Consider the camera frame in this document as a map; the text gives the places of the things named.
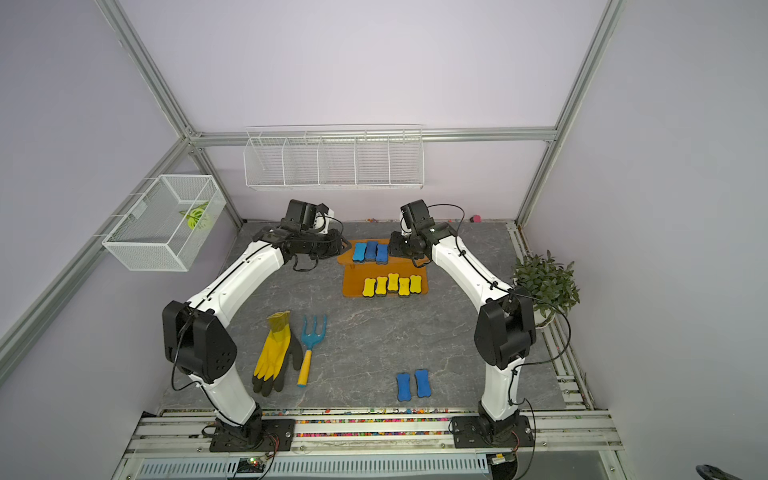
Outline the blue whiteboard eraser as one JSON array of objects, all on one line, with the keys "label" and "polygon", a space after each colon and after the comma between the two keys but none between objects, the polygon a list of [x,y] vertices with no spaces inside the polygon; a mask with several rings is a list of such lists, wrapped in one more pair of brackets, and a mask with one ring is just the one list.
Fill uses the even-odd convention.
[{"label": "blue whiteboard eraser", "polygon": [[429,380],[429,371],[419,369],[414,372],[416,382],[416,391],[418,398],[429,398],[432,396],[432,388]]},{"label": "blue whiteboard eraser", "polygon": [[398,373],[396,375],[397,400],[399,402],[410,402],[412,400],[411,375],[409,373]]},{"label": "blue whiteboard eraser", "polygon": [[378,245],[379,243],[375,240],[368,241],[366,243],[365,255],[364,255],[364,260],[366,262],[376,261],[377,253],[378,253]]},{"label": "blue whiteboard eraser", "polygon": [[376,263],[386,265],[389,261],[388,244],[379,243],[376,251]]},{"label": "blue whiteboard eraser", "polygon": [[357,242],[354,245],[354,252],[352,256],[352,260],[354,263],[362,263],[366,260],[366,250],[367,250],[367,243],[366,242]]}]

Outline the orange two-tier wooden shelf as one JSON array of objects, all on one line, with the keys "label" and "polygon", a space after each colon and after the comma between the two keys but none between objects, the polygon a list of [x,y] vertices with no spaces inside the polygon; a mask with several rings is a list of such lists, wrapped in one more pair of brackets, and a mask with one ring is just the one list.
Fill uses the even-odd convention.
[{"label": "orange two-tier wooden shelf", "polygon": [[[380,276],[388,276],[389,273],[398,273],[400,277],[410,277],[411,275],[420,275],[422,277],[422,293],[410,294],[410,295],[426,295],[429,292],[429,282],[426,268],[426,262],[419,261],[416,265],[409,259],[404,258],[392,258],[389,256],[389,261],[386,265],[379,265],[376,261],[354,263],[352,260],[354,245],[357,242],[368,242],[370,239],[353,240],[352,247],[346,253],[343,253],[337,258],[337,262],[344,267],[342,293],[348,298],[365,298],[362,296],[364,280],[366,278],[377,278]],[[378,243],[388,244],[386,239],[375,239]],[[374,296],[383,297],[400,297],[398,292],[388,292],[386,296]]]}]

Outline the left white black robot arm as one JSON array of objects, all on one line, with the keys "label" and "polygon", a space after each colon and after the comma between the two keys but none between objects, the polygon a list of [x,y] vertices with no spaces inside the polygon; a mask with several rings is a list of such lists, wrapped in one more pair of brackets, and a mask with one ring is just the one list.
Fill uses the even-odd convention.
[{"label": "left white black robot arm", "polygon": [[189,300],[163,309],[164,353],[174,373],[189,378],[214,407],[218,425],[240,437],[255,437],[260,407],[236,367],[237,345],[228,327],[245,301],[288,261],[314,262],[350,247],[340,220],[319,213],[311,220],[285,219],[263,228],[244,252]]}]

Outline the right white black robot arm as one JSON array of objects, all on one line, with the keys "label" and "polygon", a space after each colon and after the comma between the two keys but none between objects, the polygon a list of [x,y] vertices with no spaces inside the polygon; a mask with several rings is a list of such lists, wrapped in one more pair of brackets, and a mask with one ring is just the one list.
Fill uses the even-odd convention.
[{"label": "right white black robot arm", "polygon": [[469,250],[458,230],[437,222],[423,200],[400,208],[404,226],[390,237],[389,255],[425,259],[445,271],[478,313],[474,344],[486,364],[478,427],[487,436],[519,426],[521,369],[536,343],[530,293],[495,276]]}]

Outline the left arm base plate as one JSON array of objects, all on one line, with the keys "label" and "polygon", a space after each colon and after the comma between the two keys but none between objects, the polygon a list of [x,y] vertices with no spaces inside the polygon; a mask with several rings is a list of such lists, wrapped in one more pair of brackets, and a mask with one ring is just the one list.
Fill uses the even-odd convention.
[{"label": "left arm base plate", "polygon": [[212,453],[284,452],[291,449],[296,422],[258,418],[248,426],[236,427],[217,419],[213,426]]}]

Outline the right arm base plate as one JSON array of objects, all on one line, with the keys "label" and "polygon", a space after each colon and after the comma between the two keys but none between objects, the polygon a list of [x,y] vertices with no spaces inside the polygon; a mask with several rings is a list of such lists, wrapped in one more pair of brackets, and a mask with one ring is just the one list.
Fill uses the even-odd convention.
[{"label": "right arm base plate", "polygon": [[502,421],[492,421],[484,415],[455,416],[449,420],[448,432],[454,447],[509,448],[532,447],[535,443],[534,428],[529,418],[519,413]]}]

